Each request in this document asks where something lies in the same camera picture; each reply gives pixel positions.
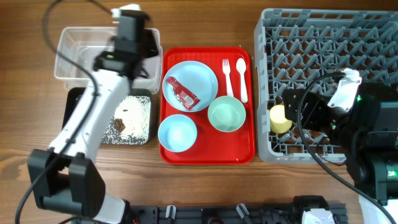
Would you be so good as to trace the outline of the yellow plastic cup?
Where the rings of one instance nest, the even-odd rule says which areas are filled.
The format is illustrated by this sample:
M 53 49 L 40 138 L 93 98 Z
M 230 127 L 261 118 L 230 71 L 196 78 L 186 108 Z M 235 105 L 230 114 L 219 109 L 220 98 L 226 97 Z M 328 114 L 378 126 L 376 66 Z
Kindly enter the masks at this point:
M 270 110 L 271 131 L 277 134 L 286 133 L 292 126 L 292 121 L 285 117 L 284 105 L 275 105 Z

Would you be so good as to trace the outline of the light blue small bowl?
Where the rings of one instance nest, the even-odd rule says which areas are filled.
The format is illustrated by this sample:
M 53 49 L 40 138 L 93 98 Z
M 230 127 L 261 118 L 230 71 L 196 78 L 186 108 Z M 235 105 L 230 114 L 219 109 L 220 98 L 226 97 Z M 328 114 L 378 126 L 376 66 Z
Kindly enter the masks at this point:
M 177 153 L 190 149 L 197 139 L 197 134 L 196 124 L 183 114 L 168 116 L 158 129 L 160 145 L 170 152 Z

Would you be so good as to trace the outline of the brown food scrap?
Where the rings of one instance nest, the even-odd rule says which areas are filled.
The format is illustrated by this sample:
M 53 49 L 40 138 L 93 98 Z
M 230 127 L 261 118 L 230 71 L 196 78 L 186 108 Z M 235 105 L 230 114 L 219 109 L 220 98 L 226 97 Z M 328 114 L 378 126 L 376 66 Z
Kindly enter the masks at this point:
M 123 123 L 123 120 L 120 118 L 117 118 L 114 120 L 114 128 L 117 130 L 119 133 L 123 132 L 124 129 L 126 128 L 125 124 Z

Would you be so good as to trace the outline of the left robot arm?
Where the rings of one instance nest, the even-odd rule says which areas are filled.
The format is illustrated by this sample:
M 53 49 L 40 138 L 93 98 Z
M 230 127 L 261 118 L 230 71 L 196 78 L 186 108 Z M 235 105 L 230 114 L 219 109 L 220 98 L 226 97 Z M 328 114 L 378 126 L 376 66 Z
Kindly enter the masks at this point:
M 142 64 L 159 51 L 150 17 L 137 4 L 112 9 L 119 21 L 114 49 L 95 57 L 83 95 L 48 149 L 34 149 L 27 161 L 36 206 L 100 223 L 135 223 L 127 200 L 106 193 L 95 167 L 101 139 L 114 111 L 142 75 Z

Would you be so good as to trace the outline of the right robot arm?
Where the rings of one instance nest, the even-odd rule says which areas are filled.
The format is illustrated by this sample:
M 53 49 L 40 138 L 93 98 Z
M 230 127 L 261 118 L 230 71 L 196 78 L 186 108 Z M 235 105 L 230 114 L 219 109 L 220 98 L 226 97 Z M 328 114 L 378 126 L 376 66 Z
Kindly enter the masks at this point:
M 345 151 L 366 223 L 397 222 L 397 91 L 381 83 L 340 83 L 333 96 L 284 90 L 287 119 L 324 133 Z

